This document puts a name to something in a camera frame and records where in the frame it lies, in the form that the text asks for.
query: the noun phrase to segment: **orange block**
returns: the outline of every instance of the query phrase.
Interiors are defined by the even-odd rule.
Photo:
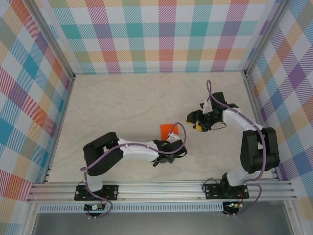
[[[161,125],[161,139],[163,141],[167,140],[167,135],[170,133],[174,124],[163,124]],[[174,134],[178,135],[178,127],[177,125],[173,129]]]

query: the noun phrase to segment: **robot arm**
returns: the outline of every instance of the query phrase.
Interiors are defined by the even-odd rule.
[[[221,103],[227,104],[222,92],[212,94]],[[239,108],[235,104],[228,104],[237,113],[227,109],[211,99],[212,111],[208,111],[208,102],[200,104],[203,110],[191,112],[187,117],[187,122],[194,125],[194,129],[206,132],[212,129],[212,126],[218,122],[232,126],[242,135],[242,145],[240,153],[241,165],[234,170],[225,173],[221,180],[221,187],[224,194],[230,195],[234,187],[242,186],[248,179],[255,178],[259,175],[263,163],[263,148],[261,137],[254,125],[243,119],[238,112]],[[266,168],[268,171],[279,165],[279,154],[277,146],[276,132],[273,128],[265,128],[255,124],[261,130],[266,144]]]
[[[83,148],[84,158],[88,167],[100,158],[105,153],[105,150],[122,145],[108,153],[94,167],[88,170],[87,182],[89,188],[92,192],[100,190],[102,188],[102,175],[122,159],[146,160],[153,162],[153,166],[157,166],[159,163],[172,163],[175,158],[180,158],[187,154],[185,147],[172,154],[162,154],[152,149],[171,152],[181,147],[182,144],[180,137],[174,133],[171,133],[166,141],[154,140],[143,143],[123,140],[118,138],[115,132],[109,132],[86,144]]]

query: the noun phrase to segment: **orange object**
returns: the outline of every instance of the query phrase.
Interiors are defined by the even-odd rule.
[[[174,124],[163,124],[161,125],[161,139],[163,141],[167,140],[167,135],[170,133]],[[178,127],[177,125],[173,129],[174,134],[178,135]]]

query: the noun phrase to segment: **marble surface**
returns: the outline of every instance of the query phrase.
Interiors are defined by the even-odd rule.
[[[240,164],[241,135],[231,127],[202,133],[185,124],[187,115],[208,96],[207,79],[212,81],[213,92],[224,92],[227,102],[253,118],[239,72],[78,75],[49,181],[81,181],[79,169],[86,166],[83,146],[107,132],[146,142],[160,139],[161,124],[177,121],[187,129],[185,157],[157,167],[146,161],[121,160],[103,180],[220,179]],[[270,178],[270,172],[264,177]]]

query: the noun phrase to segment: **perforated metal strip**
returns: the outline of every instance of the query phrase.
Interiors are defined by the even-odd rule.
[[[222,202],[115,203],[111,212],[221,212]],[[84,204],[41,204],[38,213],[80,213]]]

